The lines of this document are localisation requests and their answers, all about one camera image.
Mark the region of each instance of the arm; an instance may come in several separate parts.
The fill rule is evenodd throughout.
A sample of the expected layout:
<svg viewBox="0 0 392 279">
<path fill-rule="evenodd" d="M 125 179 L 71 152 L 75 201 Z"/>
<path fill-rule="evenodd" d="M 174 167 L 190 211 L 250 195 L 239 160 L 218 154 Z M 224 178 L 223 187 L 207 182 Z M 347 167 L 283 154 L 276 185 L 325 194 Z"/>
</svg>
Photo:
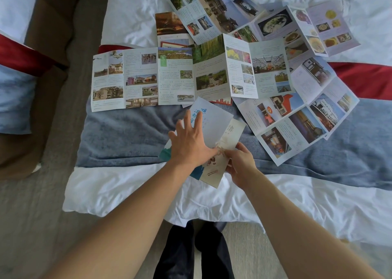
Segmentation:
<svg viewBox="0 0 392 279">
<path fill-rule="evenodd" d="M 225 152 L 227 172 L 252 203 L 289 278 L 382 278 L 259 172 L 242 143 L 237 148 Z"/>
<path fill-rule="evenodd" d="M 144 261 L 169 205 L 193 169 L 217 154 L 204 144 L 202 113 L 194 128 L 190 111 L 169 132 L 172 157 L 61 260 L 45 279 L 133 278 Z"/>
</svg>

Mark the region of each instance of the gray carpet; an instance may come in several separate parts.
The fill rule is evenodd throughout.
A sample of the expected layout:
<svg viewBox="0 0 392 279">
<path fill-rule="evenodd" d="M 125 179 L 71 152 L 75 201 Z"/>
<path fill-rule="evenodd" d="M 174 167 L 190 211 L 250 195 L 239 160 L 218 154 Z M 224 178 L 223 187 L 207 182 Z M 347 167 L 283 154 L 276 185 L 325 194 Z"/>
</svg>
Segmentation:
<svg viewBox="0 0 392 279">
<path fill-rule="evenodd" d="M 92 56 L 101 39 L 107 0 L 80 0 L 75 38 L 68 48 L 69 78 L 58 100 L 42 168 L 22 181 L 0 182 L 0 278 L 38 278 L 97 221 L 61 211 L 75 161 L 90 92 Z M 171 225 L 163 222 L 137 278 L 152 278 Z M 231 223 L 223 231 L 236 278 L 285 278 L 265 234 L 254 224 Z M 195 278 L 201 278 L 195 255 Z"/>
</svg>

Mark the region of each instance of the right hand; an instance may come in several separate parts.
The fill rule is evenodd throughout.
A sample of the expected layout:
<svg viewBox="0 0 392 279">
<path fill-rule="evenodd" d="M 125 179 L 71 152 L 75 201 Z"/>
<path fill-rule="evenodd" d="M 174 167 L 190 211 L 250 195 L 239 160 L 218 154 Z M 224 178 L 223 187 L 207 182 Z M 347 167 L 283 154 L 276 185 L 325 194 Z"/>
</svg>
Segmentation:
<svg viewBox="0 0 392 279">
<path fill-rule="evenodd" d="M 226 171 L 231 175 L 233 182 L 239 188 L 244 189 L 249 175 L 258 172 L 252 153 L 238 142 L 235 150 L 225 150 L 225 156 L 230 158 Z"/>
</svg>

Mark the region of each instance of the black pants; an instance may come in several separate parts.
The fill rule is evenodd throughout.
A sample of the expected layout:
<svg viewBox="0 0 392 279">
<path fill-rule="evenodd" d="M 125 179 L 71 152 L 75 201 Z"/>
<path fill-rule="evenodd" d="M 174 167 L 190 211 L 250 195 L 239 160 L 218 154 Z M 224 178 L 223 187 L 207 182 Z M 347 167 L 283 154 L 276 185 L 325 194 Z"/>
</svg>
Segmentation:
<svg viewBox="0 0 392 279">
<path fill-rule="evenodd" d="M 154 279 L 192 279 L 194 244 L 202 253 L 203 279 L 234 279 L 230 255 L 222 233 L 213 226 L 204 226 L 193 238 L 193 223 L 185 228 L 174 225 L 156 266 Z"/>
</svg>

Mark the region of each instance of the wrinkled white sheet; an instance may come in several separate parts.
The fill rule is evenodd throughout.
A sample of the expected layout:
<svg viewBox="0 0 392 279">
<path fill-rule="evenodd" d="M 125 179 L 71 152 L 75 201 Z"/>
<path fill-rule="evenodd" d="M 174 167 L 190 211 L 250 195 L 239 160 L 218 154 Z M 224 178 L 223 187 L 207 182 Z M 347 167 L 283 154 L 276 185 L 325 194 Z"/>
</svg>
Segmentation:
<svg viewBox="0 0 392 279">
<path fill-rule="evenodd" d="M 254 0 L 267 3 L 279 0 Z M 327 0 L 281 0 L 314 5 Z M 392 0 L 338 0 L 361 46 L 328 58 L 392 66 Z M 155 13 L 171 11 L 167 0 L 109 0 L 101 44 L 157 46 Z"/>
<path fill-rule="evenodd" d="M 35 0 L 0 0 L 0 34 L 23 44 Z"/>
<path fill-rule="evenodd" d="M 63 210 L 105 216 L 163 166 L 75 167 Z M 334 236 L 392 247 L 392 191 L 297 175 L 267 177 Z M 248 198 L 227 173 L 218 189 L 188 177 L 165 216 L 168 222 L 183 227 L 196 218 L 260 223 Z"/>
</svg>

